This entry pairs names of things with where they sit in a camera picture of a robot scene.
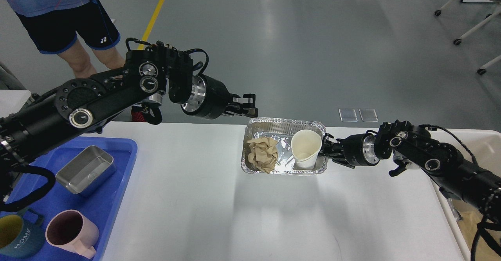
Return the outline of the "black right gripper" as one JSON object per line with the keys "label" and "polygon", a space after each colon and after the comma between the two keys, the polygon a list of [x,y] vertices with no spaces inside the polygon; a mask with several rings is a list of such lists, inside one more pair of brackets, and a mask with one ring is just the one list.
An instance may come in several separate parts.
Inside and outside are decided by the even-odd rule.
{"label": "black right gripper", "polygon": [[325,133],[322,137],[322,149],[334,149],[334,152],[323,152],[323,156],[352,169],[357,166],[376,166],[380,162],[374,145],[375,136],[372,134],[335,139],[333,135]]}

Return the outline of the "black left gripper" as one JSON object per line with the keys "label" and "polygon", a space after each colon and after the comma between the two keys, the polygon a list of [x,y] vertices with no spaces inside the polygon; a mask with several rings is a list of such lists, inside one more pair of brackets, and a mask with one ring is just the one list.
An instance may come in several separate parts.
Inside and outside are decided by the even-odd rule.
{"label": "black left gripper", "polygon": [[232,94],[227,90],[223,82],[204,74],[196,74],[193,75],[190,97],[185,103],[181,104],[181,109],[186,115],[215,119],[226,111],[229,103],[231,103],[231,106],[229,106],[231,115],[248,118],[258,117],[258,108],[255,107],[255,94],[243,94],[242,96]]}

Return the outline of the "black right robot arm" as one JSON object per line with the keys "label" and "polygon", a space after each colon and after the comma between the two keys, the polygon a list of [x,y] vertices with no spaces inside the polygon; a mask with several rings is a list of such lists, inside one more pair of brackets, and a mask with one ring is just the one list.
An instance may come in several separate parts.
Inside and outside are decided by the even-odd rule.
{"label": "black right robot arm", "polygon": [[438,128],[396,120],[383,122],[378,131],[368,130],[344,139],[335,139],[326,133],[319,155],[349,168],[375,166],[380,160],[392,158],[397,167],[390,170],[391,177],[412,168],[422,170],[445,198],[462,200],[483,215],[476,226],[470,259],[476,258],[480,239],[500,254],[500,243],[490,232],[500,231],[501,179],[478,166],[474,154],[467,160],[454,145],[433,139],[429,131]]}

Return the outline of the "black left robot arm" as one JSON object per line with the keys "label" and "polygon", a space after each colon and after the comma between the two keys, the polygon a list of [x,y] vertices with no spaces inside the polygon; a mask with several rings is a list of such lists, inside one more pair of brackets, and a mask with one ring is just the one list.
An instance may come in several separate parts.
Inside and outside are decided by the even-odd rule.
{"label": "black left robot arm", "polygon": [[108,122],[134,104],[158,113],[162,102],[154,102],[154,96],[168,94],[186,115],[204,119],[258,116],[255,94],[230,93],[224,83],[204,74],[208,61],[194,63],[191,54],[202,49],[182,51],[161,41],[126,40],[131,41],[145,49],[128,49],[123,67],[69,80],[1,118],[1,199],[13,189],[14,173],[47,180],[17,201],[1,201],[2,212],[20,211],[55,185],[54,173],[32,166],[38,157],[84,133],[102,133]]}

